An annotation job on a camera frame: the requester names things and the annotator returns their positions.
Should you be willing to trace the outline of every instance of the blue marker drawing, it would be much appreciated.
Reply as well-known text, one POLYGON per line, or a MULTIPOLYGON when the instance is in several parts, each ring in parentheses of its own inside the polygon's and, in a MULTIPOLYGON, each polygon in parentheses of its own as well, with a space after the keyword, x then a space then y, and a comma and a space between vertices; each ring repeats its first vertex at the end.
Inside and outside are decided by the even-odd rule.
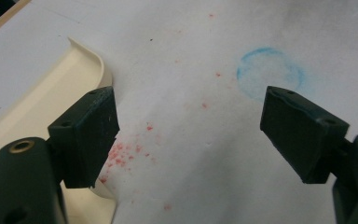
POLYGON ((273 48, 256 49, 245 54, 237 70, 241 91, 260 102, 264 101, 267 86, 297 91, 304 78, 301 68, 273 48))

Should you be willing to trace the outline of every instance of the table surface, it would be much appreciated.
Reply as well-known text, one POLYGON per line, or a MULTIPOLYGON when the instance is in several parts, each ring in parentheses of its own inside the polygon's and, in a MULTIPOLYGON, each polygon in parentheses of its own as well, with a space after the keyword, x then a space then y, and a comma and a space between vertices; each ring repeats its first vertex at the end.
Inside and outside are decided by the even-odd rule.
POLYGON ((335 222, 335 178, 303 185, 259 122, 273 85, 358 134, 358 1, 33 0, 0 28, 0 116, 67 36, 113 74, 114 223, 335 222))

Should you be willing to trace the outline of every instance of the white paper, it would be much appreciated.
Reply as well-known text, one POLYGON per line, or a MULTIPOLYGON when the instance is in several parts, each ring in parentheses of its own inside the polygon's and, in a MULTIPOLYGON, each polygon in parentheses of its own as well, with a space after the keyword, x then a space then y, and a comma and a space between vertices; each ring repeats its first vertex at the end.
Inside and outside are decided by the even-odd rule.
POLYGON ((58 35, 72 35, 112 70, 121 131, 100 178, 117 195, 115 224, 335 222, 335 178, 303 185, 259 122, 278 85, 358 134, 358 1, 91 1, 81 15, 42 5, 0 32, 43 23, 17 44, 46 40, 54 61, 58 35))

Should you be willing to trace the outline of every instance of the red speckles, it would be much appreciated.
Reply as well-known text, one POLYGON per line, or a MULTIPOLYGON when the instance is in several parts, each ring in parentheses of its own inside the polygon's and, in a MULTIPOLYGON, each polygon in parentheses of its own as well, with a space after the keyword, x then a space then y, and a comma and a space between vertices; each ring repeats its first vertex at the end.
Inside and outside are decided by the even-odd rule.
POLYGON ((112 161, 112 160, 114 160, 117 156, 118 156, 118 153, 115 152, 113 149, 111 149, 111 150, 109 151, 109 154, 108 154, 108 160, 112 161))
POLYGON ((165 211, 171 211, 172 210, 172 205, 170 205, 169 203, 165 203, 164 204, 164 210, 165 211))
POLYGON ((122 159, 116 159, 115 162, 116 162, 116 165, 119 165, 121 167, 124 167, 126 165, 126 162, 122 159))
POLYGON ((142 147, 139 146, 139 145, 136 145, 135 151, 136 151, 137 153, 140 153, 140 152, 142 151, 142 147))
POLYGON ((122 150, 122 149, 123 149, 123 143, 117 144, 117 149, 118 149, 118 150, 122 150))

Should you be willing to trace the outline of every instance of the cream plastic tray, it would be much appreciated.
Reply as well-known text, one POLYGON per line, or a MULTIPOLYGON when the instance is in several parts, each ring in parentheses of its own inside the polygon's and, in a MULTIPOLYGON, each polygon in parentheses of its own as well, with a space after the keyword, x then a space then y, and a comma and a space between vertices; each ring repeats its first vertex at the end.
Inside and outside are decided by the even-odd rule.
MULTIPOLYGON (((100 56, 69 38, 71 47, 42 79, 0 118, 0 148, 29 136, 48 139, 48 126, 86 92, 112 85, 100 56)), ((116 202, 98 180, 93 191, 66 189, 69 223, 110 223, 116 202)))

